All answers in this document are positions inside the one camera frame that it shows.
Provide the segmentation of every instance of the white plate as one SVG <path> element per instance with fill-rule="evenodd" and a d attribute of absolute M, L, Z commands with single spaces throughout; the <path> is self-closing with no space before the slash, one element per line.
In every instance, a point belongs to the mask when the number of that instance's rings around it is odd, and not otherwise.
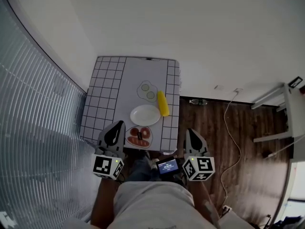
<path fill-rule="evenodd" d="M 136 125 L 149 126 L 155 124 L 160 119 L 160 111 L 153 105 L 140 105 L 132 110 L 130 119 Z"/>

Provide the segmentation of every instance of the electrical cable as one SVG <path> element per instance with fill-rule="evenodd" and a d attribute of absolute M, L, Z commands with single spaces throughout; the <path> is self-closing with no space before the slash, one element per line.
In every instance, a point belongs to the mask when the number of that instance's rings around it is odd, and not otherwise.
<path fill-rule="evenodd" d="M 242 158 L 242 151 L 241 151 L 240 147 L 237 145 L 237 143 L 235 142 L 235 140 L 234 140 L 234 138 L 232 137 L 231 133 L 229 132 L 229 128 L 228 128 L 227 122 L 225 121 L 225 114 L 227 113 L 228 108 L 229 108 L 231 102 L 237 97 L 238 94 L 239 94 L 239 92 L 237 92 L 236 95 L 235 95 L 235 97 L 229 102 L 229 104 L 228 104 L 228 106 L 227 106 L 227 109 L 226 109 L 225 112 L 224 112 L 224 123 L 225 123 L 225 127 L 227 128 L 227 131 L 228 131 L 229 136 L 232 138 L 233 142 L 235 143 L 235 145 L 236 145 L 237 148 L 238 148 L 239 157 L 238 157 L 238 160 L 236 161 L 236 163 L 233 164 L 233 165 L 231 165 L 231 166 L 228 167 L 227 169 L 225 169 L 225 170 L 223 171 L 223 173 L 221 174 L 221 176 L 220 176 L 220 182 L 221 182 L 221 185 L 223 186 L 224 192 L 225 192 L 225 197 L 224 197 L 224 201 L 223 201 L 223 203 L 222 203 L 222 205 L 221 205 L 221 208 L 223 207 L 225 201 L 226 201 L 227 198 L 228 198 L 228 193 L 227 193 L 227 190 L 225 189 L 224 183 L 223 183 L 223 175 L 224 175 L 224 173 L 225 173 L 226 171 L 228 171 L 229 169 L 231 169 L 231 168 L 233 168 L 234 166 L 236 166 L 236 165 L 239 163 L 239 161 L 241 160 L 241 158 Z"/>
<path fill-rule="evenodd" d="M 282 152 L 282 151 L 285 150 L 286 148 L 290 147 L 292 144 L 295 144 L 295 143 L 297 143 L 298 141 L 302 140 L 304 137 L 305 137 L 305 135 L 301 136 L 299 139 L 297 139 L 297 140 L 294 141 L 293 143 L 291 143 L 291 144 L 289 144 L 289 145 L 283 147 L 282 149 L 280 149 L 280 150 L 278 150 L 278 151 L 276 151 L 276 152 L 274 152 L 274 153 L 272 153 L 272 154 L 269 154 L 266 158 L 273 157 L 274 155 L 278 154 L 279 152 Z"/>
<path fill-rule="evenodd" d="M 229 169 L 231 169 L 231 168 L 233 168 L 234 166 L 236 166 L 236 165 L 240 162 L 240 160 L 241 160 L 241 158 L 242 158 L 242 151 L 241 151 L 240 147 L 238 146 L 238 144 L 235 142 L 234 138 L 232 137 L 232 135 L 231 135 L 231 133 L 230 133 L 230 131 L 229 131 L 227 122 L 225 121 L 225 114 L 227 113 L 228 108 L 229 108 L 231 102 L 237 97 L 238 94 L 239 94 L 239 92 L 237 92 L 236 95 L 234 96 L 234 98 L 229 102 L 229 104 L 228 104 L 228 106 L 227 106 L 227 108 L 226 108 L 226 110 L 225 110 L 225 112 L 224 112 L 224 123 L 225 123 L 225 127 L 226 127 L 226 129 L 227 129 L 227 132 L 228 132 L 229 136 L 231 137 L 231 139 L 233 140 L 233 142 L 235 143 L 235 145 L 236 145 L 237 148 L 238 148 L 239 157 L 238 157 L 238 160 L 235 162 L 235 164 L 233 164 L 232 166 L 230 166 L 230 167 L 228 167 L 227 169 L 225 169 L 225 170 L 222 172 L 222 174 L 220 175 L 220 182 L 221 182 L 221 185 L 223 186 L 224 192 L 225 192 L 225 197 L 224 197 L 224 201 L 223 201 L 223 203 L 222 203 L 222 205 L 221 205 L 221 208 L 223 207 L 225 201 L 226 201 L 227 198 L 228 198 L 228 193 L 227 193 L 227 190 L 225 189 L 224 183 L 223 183 L 223 175 L 224 175 L 224 173 L 225 173 L 226 171 L 228 171 Z M 291 144 L 289 144 L 289 145 L 283 147 L 282 149 L 280 149 L 280 150 L 278 150 L 278 151 L 276 151 L 276 152 L 274 152 L 274 153 L 272 153 L 272 154 L 269 154 L 266 158 L 270 158 L 270 157 L 275 156 L 275 155 L 278 154 L 279 152 L 281 152 L 281 151 L 285 150 L 286 148 L 290 147 L 291 145 L 293 145 L 293 144 L 299 142 L 299 141 L 300 141 L 301 139 L 303 139 L 304 137 L 305 137 L 305 135 L 303 135 L 302 137 L 300 137 L 299 139 L 297 139 L 297 140 L 294 141 L 293 143 L 291 143 Z"/>
<path fill-rule="evenodd" d="M 182 182 L 184 181 L 184 185 L 187 186 L 187 178 L 184 175 L 184 172 L 182 173 L 181 180 L 182 180 Z"/>
<path fill-rule="evenodd" d="M 124 181 L 125 181 L 126 179 L 125 179 L 125 176 L 123 175 L 123 173 L 120 173 L 120 175 L 124 178 Z"/>

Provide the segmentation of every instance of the small screen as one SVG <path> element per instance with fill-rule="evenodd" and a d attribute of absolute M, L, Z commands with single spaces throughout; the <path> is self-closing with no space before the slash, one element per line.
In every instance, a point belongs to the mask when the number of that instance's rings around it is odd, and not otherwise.
<path fill-rule="evenodd" d="M 160 174 L 171 172 L 178 169 L 178 165 L 175 159 L 167 161 L 162 164 L 158 164 Z"/>

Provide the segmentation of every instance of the grid-patterned tablecloth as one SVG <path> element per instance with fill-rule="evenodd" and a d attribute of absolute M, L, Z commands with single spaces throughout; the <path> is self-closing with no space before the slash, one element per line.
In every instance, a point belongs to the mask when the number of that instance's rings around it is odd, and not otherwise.
<path fill-rule="evenodd" d="M 135 125 L 129 114 L 133 108 L 150 103 L 137 95 L 137 88 L 148 81 L 166 93 L 170 116 L 150 126 L 154 139 L 148 149 L 174 151 L 177 146 L 179 120 L 179 64 L 172 60 L 132 57 L 99 57 L 90 82 L 85 103 L 81 137 L 96 141 L 106 126 L 123 120 L 126 131 Z M 139 148 L 126 142 L 126 147 Z"/>

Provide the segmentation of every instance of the person's leg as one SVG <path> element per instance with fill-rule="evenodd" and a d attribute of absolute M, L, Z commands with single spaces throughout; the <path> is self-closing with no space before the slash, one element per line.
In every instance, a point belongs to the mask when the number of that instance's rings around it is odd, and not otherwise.
<path fill-rule="evenodd" d="M 157 168 L 153 168 L 151 170 L 151 178 L 149 181 L 161 181 L 160 177 L 159 177 L 159 172 Z"/>
<path fill-rule="evenodd" d="M 125 180 L 126 181 L 149 181 L 151 179 L 151 166 L 149 158 L 142 156 L 134 161 L 132 166 L 132 173 Z"/>
<path fill-rule="evenodd" d="M 185 184 L 183 183 L 183 181 L 182 181 L 180 175 L 174 175 L 174 176 L 173 176 L 173 182 L 174 182 L 174 183 L 177 183 L 177 184 L 179 184 L 179 185 L 181 185 L 182 187 L 185 188 Z"/>

